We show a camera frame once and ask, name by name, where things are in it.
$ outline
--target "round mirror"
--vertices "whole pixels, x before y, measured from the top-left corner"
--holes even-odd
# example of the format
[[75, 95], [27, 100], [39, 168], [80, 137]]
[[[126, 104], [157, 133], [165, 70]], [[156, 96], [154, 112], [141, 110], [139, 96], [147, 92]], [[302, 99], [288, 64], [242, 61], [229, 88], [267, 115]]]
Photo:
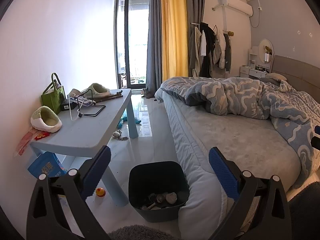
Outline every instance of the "round mirror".
[[273, 46], [267, 39], [263, 39], [259, 44], [259, 58], [260, 60], [268, 64], [271, 62], [273, 56]]

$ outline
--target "bag handle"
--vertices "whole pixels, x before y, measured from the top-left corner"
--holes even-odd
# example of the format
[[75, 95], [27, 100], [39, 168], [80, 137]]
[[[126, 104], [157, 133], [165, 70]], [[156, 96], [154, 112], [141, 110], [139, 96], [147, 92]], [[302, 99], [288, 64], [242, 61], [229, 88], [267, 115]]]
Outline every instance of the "bag handle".
[[57, 88], [56, 88], [56, 85], [54, 84], [54, 81], [53, 81], [53, 76], [56, 76], [56, 78], [57, 78], [57, 81], [59, 82], [59, 84], [61, 85], [61, 82], [60, 82], [60, 80], [59, 80], [59, 78], [58, 78], [58, 75], [56, 74], [56, 73], [52, 73], [52, 75], [51, 75], [51, 83], [50, 83], [50, 85], [45, 89], [45, 91], [43, 91], [43, 95], [48, 91], [48, 89], [49, 88], [51, 88], [52, 86], [53, 86], [53, 90], [54, 90], [54, 94], [55, 94], [55, 96], [58, 94], [58, 91], [57, 91]]

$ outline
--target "air conditioner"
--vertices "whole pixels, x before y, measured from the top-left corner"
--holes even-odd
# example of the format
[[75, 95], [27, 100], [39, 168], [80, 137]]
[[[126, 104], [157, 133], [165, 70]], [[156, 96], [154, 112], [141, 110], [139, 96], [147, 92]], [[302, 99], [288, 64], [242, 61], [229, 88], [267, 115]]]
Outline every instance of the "air conditioner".
[[222, 0], [222, 5], [212, 8], [212, 10], [215, 11], [218, 7], [221, 7], [221, 6], [228, 6], [233, 9], [239, 10], [245, 13], [246, 15], [248, 15], [249, 17], [252, 16], [253, 14], [251, 5], [245, 2], [242, 2], [240, 0]]

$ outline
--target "green bag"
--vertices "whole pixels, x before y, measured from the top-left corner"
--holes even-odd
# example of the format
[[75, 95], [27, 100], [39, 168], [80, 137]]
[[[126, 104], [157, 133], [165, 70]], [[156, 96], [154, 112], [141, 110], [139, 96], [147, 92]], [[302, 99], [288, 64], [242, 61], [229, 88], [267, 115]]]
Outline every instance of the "green bag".
[[[51, 80], [51, 84], [45, 89], [45, 91], [41, 95], [42, 105], [49, 107], [52, 111], [58, 114], [61, 111], [61, 103], [64, 100], [66, 100], [66, 94], [64, 93], [63, 86], [61, 85], [56, 73], [52, 73]], [[46, 92], [49, 89], [53, 89], [53, 92], [46, 94]]]

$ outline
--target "blue bag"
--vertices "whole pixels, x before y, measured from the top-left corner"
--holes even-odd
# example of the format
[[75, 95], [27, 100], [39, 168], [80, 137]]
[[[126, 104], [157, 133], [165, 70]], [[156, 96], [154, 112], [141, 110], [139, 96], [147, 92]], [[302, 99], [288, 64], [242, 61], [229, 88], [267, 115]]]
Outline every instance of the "blue bag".
[[45, 152], [36, 158], [29, 166], [28, 171], [36, 178], [39, 178], [42, 173], [47, 174], [49, 177], [59, 177], [67, 173], [57, 156], [51, 152]]

